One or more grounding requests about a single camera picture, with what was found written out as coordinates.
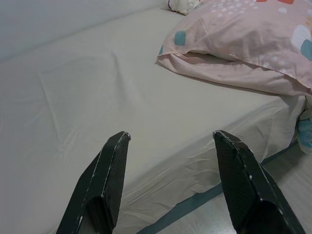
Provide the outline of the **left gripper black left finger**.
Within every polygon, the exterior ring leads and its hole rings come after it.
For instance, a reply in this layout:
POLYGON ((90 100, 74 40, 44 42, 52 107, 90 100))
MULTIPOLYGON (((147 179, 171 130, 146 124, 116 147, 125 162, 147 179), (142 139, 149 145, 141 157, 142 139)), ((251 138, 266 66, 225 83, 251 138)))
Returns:
POLYGON ((117 224, 131 136, 111 136, 80 176, 56 234, 112 234, 117 224))

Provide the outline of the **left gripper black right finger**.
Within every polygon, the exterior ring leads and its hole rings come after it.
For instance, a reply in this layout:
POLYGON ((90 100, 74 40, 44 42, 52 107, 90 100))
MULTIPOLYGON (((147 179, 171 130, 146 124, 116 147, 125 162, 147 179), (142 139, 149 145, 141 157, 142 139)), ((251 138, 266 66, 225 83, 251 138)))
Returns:
POLYGON ((237 234, 306 234, 275 180, 249 147, 225 131, 213 133, 221 185, 237 234))

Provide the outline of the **mattress with cream sheet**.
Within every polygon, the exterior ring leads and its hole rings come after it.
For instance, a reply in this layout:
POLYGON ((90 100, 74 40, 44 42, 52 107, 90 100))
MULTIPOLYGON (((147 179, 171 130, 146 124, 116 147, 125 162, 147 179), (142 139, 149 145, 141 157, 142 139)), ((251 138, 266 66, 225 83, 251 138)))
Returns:
POLYGON ((156 63, 180 16, 140 11, 0 63, 0 234, 55 234, 78 179, 131 136, 114 234, 136 234, 220 183, 213 132, 259 160, 289 146, 304 97, 188 78, 156 63))

